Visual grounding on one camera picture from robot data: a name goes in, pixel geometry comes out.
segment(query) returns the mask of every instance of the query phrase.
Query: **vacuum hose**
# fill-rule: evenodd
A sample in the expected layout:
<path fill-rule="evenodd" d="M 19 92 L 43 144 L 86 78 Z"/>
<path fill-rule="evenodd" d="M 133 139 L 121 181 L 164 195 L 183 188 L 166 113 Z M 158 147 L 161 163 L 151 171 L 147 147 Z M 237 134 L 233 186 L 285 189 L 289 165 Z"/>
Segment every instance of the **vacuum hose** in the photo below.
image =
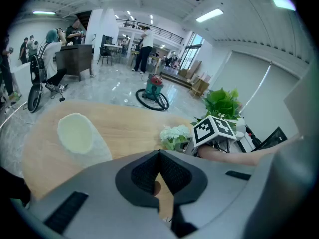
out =
<path fill-rule="evenodd" d="M 159 105 L 161 108 L 155 108 L 155 107 L 149 106 L 149 105 L 145 104 L 145 103 L 141 100 L 141 98 L 139 97 L 139 92 L 145 91 L 145 89 L 137 90 L 137 91 L 135 92 L 135 96 L 136 96 L 137 100 L 139 100 L 139 102 L 140 102 L 142 105 L 144 105 L 145 107 L 147 107 L 147 108 L 149 108 L 149 109 L 151 109 L 151 110 L 155 110 L 155 111 L 167 110 L 167 109 L 169 108 L 168 99 L 166 98 L 166 96 L 164 96 L 164 95 L 161 93 L 160 96 L 163 96 L 163 98 L 166 100 L 167 105 L 165 105 L 164 103 L 162 103 L 161 98 L 158 98 L 158 97 L 156 96 L 155 89 L 156 89 L 156 87 L 155 87 L 155 86 L 152 86 L 152 94 L 153 94 L 153 96 L 154 96 L 154 98 L 155 98 L 155 101 L 158 103 L 158 105 Z"/>

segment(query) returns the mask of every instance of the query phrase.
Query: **window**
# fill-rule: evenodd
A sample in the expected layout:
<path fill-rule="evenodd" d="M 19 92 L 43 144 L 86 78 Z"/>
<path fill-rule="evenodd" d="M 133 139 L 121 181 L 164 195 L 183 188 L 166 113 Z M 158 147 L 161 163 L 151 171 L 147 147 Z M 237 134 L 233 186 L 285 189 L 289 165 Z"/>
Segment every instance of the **window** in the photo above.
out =
<path fill-rule="evenodd" d="M 194 57 L 202 46 L 204 39 L 200 35 L 193 33 L 188 46 L 185 48 L 182 56 L 181 69 L 188 69 L 193 62 Z"/>

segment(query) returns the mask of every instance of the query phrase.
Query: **round wooden table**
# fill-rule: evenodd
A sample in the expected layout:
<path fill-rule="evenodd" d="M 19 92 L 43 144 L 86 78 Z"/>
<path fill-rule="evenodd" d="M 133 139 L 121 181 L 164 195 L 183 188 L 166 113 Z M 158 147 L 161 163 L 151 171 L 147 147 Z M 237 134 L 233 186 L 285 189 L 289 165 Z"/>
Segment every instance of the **round wooden table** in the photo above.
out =
<path fill-rule="evenodd" d="M 22 169 L 25 181 L 36 199 L 40 199 L 83 168 L 68 156 L 59 142 L 57 125 L 71 113 L 85 115 L 98 130 L 113 159 L 163 149 L 160 132 L 165 126 L 186 125 L 189 121 L 173 114 L 128 106 L 90 101 L 64 101 L 46 112 L 26 138 Z M 161 191 L 157 195 L 159 215 L 172 217 L 173 195 L 159 174 Z"/>

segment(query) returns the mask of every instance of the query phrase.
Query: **white flower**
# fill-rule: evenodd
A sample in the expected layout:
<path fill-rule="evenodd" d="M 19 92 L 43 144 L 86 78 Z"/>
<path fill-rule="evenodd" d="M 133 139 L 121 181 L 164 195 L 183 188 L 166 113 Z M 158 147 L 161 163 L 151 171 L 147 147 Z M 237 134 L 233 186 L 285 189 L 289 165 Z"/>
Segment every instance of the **white flower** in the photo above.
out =
<path fill-rule="evenodd" d="M 189 138 L 190 137 L 189 128 L 184 125 L 180 125 L 178 127 L 173 127 L 173 128 L 166 126 L 165 129 L 160 133 L 160 139 L 162 141 L 166 139 L 178 139 L 181 135 L 184 136 L 185 138 Z"/>

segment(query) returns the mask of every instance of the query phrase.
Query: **teal hair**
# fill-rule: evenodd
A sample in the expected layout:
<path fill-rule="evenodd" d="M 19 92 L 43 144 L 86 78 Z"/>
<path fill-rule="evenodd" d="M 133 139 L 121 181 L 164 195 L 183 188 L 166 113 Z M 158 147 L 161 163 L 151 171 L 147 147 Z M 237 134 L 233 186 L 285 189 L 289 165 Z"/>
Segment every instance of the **teal hair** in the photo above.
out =
<path fill-rule="evenodd" d="M 46 42 L 47 43 L 57 42 L 57 39 L 58 39 L 58 31 L 56 29 L 51 29 L 46 34 Z"/>

